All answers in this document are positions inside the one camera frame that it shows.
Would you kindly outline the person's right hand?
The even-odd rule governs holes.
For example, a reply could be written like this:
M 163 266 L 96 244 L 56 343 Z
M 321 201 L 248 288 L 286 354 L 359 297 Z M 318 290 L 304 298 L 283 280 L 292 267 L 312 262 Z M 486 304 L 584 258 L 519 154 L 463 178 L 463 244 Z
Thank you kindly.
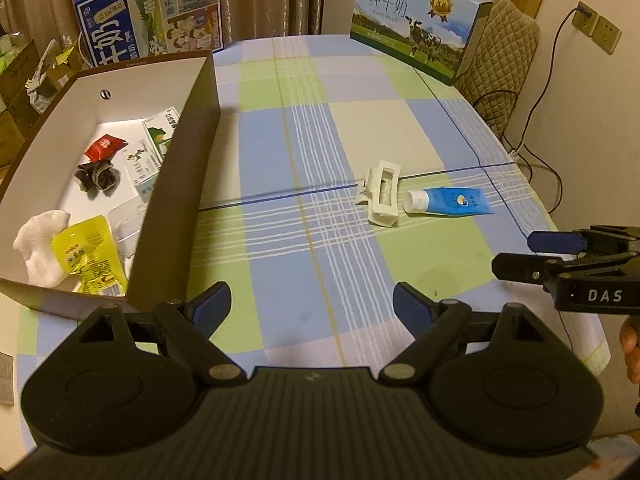
M 633 384 L 638 384 L 640 378 L 639 335 L 631 318 L 626 318 L 620 326 L 620 346 L 624 354 L 627 377 Z

